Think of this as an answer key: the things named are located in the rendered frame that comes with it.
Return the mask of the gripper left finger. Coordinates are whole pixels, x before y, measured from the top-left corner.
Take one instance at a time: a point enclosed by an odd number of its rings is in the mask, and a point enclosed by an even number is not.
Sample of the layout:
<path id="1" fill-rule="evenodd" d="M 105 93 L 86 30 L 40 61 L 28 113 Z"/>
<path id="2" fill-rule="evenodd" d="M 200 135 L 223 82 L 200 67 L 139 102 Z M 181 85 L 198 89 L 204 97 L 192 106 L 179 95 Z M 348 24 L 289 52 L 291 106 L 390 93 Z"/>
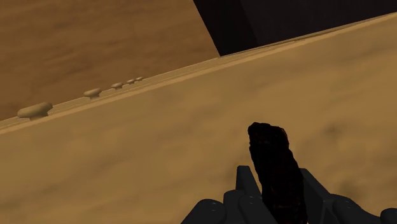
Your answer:
<path id="1" fill-rule="evenodd" d="M 224 193 L 223 201 L 200 200 L 181 224 L 277 224 L 262 202 L 250 167 L 237 167 L 235 189 Z"/>

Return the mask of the dark lumpy long object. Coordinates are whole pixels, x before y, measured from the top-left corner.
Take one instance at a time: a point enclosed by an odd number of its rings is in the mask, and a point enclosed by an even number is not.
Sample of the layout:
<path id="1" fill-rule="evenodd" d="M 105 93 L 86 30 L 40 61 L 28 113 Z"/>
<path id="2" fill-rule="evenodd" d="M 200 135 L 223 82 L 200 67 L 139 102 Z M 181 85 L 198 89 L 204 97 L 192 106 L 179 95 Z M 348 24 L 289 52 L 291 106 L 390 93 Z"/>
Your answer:
<path id="1" fill-rule="evenodd" d="M 262 187 L 262 201 L 278 224 L 307 224 L 303 176 L 285 130 L 268 123 L 248 129 L 249 152 Z"/>

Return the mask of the wooden chest of drawers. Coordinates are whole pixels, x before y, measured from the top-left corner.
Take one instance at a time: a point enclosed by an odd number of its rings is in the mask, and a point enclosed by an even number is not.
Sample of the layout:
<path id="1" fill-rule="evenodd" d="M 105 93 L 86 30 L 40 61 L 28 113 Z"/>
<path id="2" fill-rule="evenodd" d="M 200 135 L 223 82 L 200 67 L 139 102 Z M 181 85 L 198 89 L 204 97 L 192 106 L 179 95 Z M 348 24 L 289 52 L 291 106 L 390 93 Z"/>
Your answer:
<path id="1" fill-rule="evenodd" d="M 284 128 L 329 191 L 397 207 L 397 13 L 0 129 L 0 224 L 180 224 L 251 165 L 253 122 Z"/>

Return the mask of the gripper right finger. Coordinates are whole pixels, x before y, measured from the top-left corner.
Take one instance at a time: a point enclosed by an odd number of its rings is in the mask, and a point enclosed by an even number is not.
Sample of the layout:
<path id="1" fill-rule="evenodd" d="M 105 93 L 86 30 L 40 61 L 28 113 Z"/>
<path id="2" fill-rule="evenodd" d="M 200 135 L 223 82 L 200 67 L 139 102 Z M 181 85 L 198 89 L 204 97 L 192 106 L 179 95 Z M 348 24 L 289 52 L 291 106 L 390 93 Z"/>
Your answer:
<path id="1" fill-rule="evenodd" d="M 352 199 L 330 193 L 307 169 L 300 170 L 309 224 L 397 224 L 397 208 L 376 216 Z"/>

